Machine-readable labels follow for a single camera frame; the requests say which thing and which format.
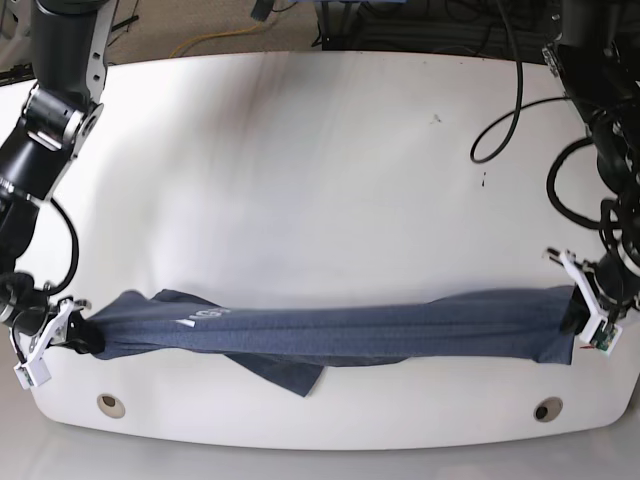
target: fabric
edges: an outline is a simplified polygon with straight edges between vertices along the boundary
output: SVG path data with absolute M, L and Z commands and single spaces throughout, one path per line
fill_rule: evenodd
M 513 357 L 570 364 L 573 336 L 560 325 L 571 287 L 490 290 L 419 305 L 326 310 L 220 307 L 164 290 L 128 291 L 89 319 L 108 360 L 162 348 L 225 354 L 298 395 L 323 367 L 374 366 L 410 357 Z

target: robotic arm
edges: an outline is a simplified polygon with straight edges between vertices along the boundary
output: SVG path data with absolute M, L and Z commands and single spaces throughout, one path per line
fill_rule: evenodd
M 67 282 L 38 290 L 30 275 L 14 269 L 31 242 L 39 205 L 52 200 L 102 112 L 105 49 L 118 3 L 33 2 L 32 56 L 38 82 L 0 146 L 0 322 L 12 327 L 20 359 L 16 372 L 25 388 L 48 380 L 41 359 L 49 345 L 79 353 L 104 348 L 100 333 L 82 320 L 81 303 L 64 299 L 50 304 L 49 297 Z M 585 140 L 563 152 L 557 168 L 572 151 L 593 143 L 599 173 L 616 195 L 603 201 L 599 221 L 556 206 L 570 220 L 600 232 L 606 254 L 598 263 L 579 263 L 569 252 L 549 251 L 578 285 L 565 331 L 605 352 L 619 337 L 618 320 L 636 306 L 640 295 L 640 88 L 627 53 L 615 42 L 625 2 L 563 0 L 562 34 L 544 50 L 588 130 Z M 32 337 L 29 354 L 18 344 L 16 331 Z

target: table surface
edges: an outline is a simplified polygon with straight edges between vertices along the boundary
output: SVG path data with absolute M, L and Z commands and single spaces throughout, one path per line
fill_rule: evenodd
M 525 71 L 525 99 L 558 95 L 546 69 Z M 97 307 L 132 287 L 145 294 L 175 288 L 227 306 L 317 307 L 425 301 L 486 286 L 566 284 L 563 272 L 540 258 L 544 248 L 601 255 L 597 238 L 560 218 L 544 196 L 552 159 L 583 134 L 575 113 L 567 105 L 527 111 L 501 157 L 483 167 L 468 160 L 475 135 L 512 108 L 514 84 L 507 62 L 410 54 L 252 54 L 114 68 L 105 114 L 58 189 L 81 236 L 72 290 Z M 7 106 L 0 133 L 10 130 L 27 89 L 0 90 Z M 505 129 L 490 135 L 484 148 Z M 568 162 L 559 191 L 574 208 L 597 215 L 606 189 L 593 152 Z M 21 268 L 36 272 L 40 282 L 64 275 L 63 231 L 60 220 L 43 211 Z M 209 405 L 231 417 L 224 431 L 213 432 L 222 437 L 197 431 L 182 439 L 224 442 L 227 435 L 229 443 L 243 444 L 242 434 L 255 434 L 250 425 L 257 423 L 260 431 L 273 432 L 262 446 L 302 448 L 384 448 L 375 427 L 389 422 L 402 427 L 391 443 L 419 446 L 421 417 L 403 414 L 427 415 L 434 405 L 448 405 L 436 412 L 447 428 L 433 432 L 445 437 L 444 444 L 497 441 L 510 432 L 517 431 L 512 438 L 544 435 L 617 419 L 640 368 L 637 330 L 629 329 L 610 360 L 576 351 L 570 374 L 495 359 L 424 359 L 371 369 L 381 374 L 332 369 L 306 403 L 215 356 L 167 351 L 98 362 L 51 350 L 54 380 L 36 392 L 36 400 L 60 421 L 174 439 L 182 435 L 176 426 L 220 422 L 205 414 Z M 433 478 L 507 478 L 512 469 L 521 476 L 524 470 L 523 478 L 575 471 L 582 478 L 597 478 L 584 472 L 626 478 L 638 465 L 630 450 L 637 441 L 625 443 L 640 435 L 633 412 L 597 432 L 379 457 L 202 447 L 74 429 L 46 421 L 29 394 L 18 392 L 7 346 L 0 395 L 12 435 L 3 435 L 0 459 L 14 478 L 87 472 L 93 478 L 172 478 L 187 465 L 198 478 L 213 471 L 224 478 L 261 471 L 284 478 L 328 471 L 339 478 L 347 472 L 359 478 L 358 471 L 379 478 L 428 472 Z M 201 385 L 198 378 L 211 370 L 228 384 Z M 416 372 L 437 375 L 438 389 L 407 385 Z M 91 410 L 84 405 L 85 396 L 93 402 L 96 392 L 111 389 L 132 411 L 145 410 L 136 425 L 125 422 L 132 417 L 136 423 L 134 415 L 104 423 L 94 417 L 94 404 Z M 345 391 L 357 405 L 346 412 L 349 418 L 340 411 Z M 557 391 L 575 410 L 551 430 L 511 417 L 512 404 L 529 412 L 529 404 Z M 261 409 L 252 411 L 247 396 L 256 393 Z M 234 401 L 245 410 L 230 410 Z M 364 423 L 392 407 L 400 412 L 394 418 Z M 480 413 L 487 411 L 494 417 L 485 425 Z M 173 423 L 162 422 L 167 412 Z M 244 422 L 238 422 L 234 415 L 242 414 Z M 291 418 L 305 419 L 311 438 L 292 427 Z M 424 421 L 430 425 L 433 413 Z M 333 428 L 319 426 L 332 422 Z M 336 424 L 346 425 L 339 437 Z M 362 431 L 349 425 L 362 425 Z M 561 445 L 562 455 L 552 455 Z

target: white table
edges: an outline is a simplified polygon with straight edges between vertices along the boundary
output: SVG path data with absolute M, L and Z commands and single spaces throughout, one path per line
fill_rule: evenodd
M 527 100 L 560 93 L 545 68 L 525 73 Z M 0 136 L 28 88 L 0 90 Z M 583 135 L 572 108 L 529 110 L 503 155 L 483 167 L 468 159 L 477 133 L 513 107 L 514 88 L 507 62 L 410 54 L 112 69 L 105 114 L 58 190 L 81 237 L 71 290 L 97 308 L 128 288 L 174 288 L 231 307 L 322 307 L 567 284 L 542 258 L 547 246 L 602 255 L 597 236 L 545 196 L 551 162 Z M 597 216 L 607 191 L 593 151 L 567 162 L 558 190 Z M 68 248 L 47 209 L 20 267 L 40 282 L 61 278 Z M 640 371 L 639 345 L 634 325 L 611 358 L 576 349 L 571 367 L 426 358 L 329 369 L 306 399 L 220 356 L 161 351 L 102 362 L 50 349 L 54 378 L 34 397 L 59 422 L 187 442 L 332 450 L 497 442 L 617 420 Z M 123 401 L 123 419 L 99 411 L 103 393 Z M 552 396 L 563 412 L 536 422 L 534 408 Z

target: floor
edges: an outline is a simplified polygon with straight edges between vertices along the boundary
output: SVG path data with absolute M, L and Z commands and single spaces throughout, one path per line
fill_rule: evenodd
M 254 0 L 120 0 L 115 23 L 129 18 L 134 8 L 140 20 L 128 31 L 113 34 L 109 61 L 122 64 L 167 58 L 192 37 L 247 29 L 256 24 L 250 17 L 253 5 Z M 288 0 L 276 0 L 276 9 L 289 5 Z M 251 33 L 203 41 L 186 55 L 309 50 L 316 36 L 313 3 L 301 2 L 286 12 L 271 14 Z

